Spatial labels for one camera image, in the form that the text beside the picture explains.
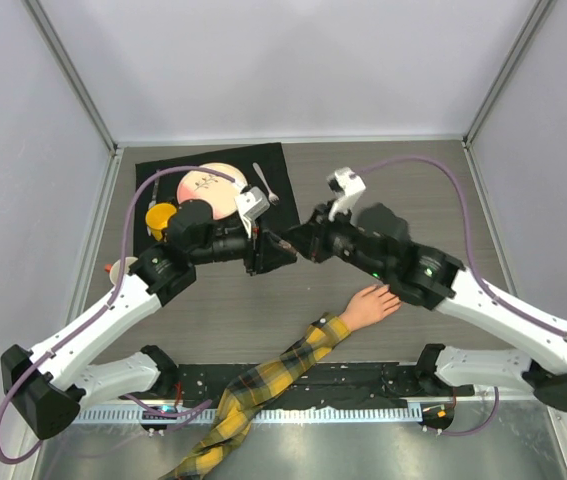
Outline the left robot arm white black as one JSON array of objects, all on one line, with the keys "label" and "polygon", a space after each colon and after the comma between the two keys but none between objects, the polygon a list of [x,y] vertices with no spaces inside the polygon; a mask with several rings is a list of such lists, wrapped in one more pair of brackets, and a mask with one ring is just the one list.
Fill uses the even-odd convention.
[{"label": "left robot arm white black", "polygon": [[241,260],[250,275],[294,262],[272,238],[298,224],[295,206],[271,206],[250,230],[239,216],[216,220],[203,200],[168,205],[160,217],[162,238],[143,251],[101,300],[46,341],[1,356],[3,388],[40,440],[65,430],[95,404],[140,393],[168,397],[178,367],[159,347],[147,345],[119,361],[94,359],[117,338],[192,285],[196,266]]}]

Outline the glitter nail polish bottle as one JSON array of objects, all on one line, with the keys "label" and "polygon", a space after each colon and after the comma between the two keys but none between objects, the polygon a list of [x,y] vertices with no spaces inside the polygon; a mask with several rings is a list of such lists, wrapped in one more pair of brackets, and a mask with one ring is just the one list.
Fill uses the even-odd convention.
[{"label": "glitter nail polish bottle", "polygon": [[296,250],[289,242],[287,242],[287,241],[285,241],[285,240],[280,240],[280,241],[278,242],[278,245],[279,245],[283,250],[285,250],[286,252],[288,252],[288,253],[290,253],[290,254],[293,254],[293,255],[297,255],[297,254],[298,254],[297,250]]}]

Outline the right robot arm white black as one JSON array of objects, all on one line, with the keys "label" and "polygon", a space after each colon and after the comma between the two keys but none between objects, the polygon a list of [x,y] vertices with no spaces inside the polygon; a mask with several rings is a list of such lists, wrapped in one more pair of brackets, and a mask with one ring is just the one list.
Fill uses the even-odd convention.
[{"label": "right robot arm white black", "polygon": [[407,222],[376,203],[358,217],[328,215],[329,205],[283,235],[315,263],[337,257],[387,285],[407,304],[464,320],[509,344],[507,350],[462,350],[428,344],[414,380],[428,395],[467,385],[532,394],[567,413],[567,321],[485,282],[461,260],[414,242]]}]

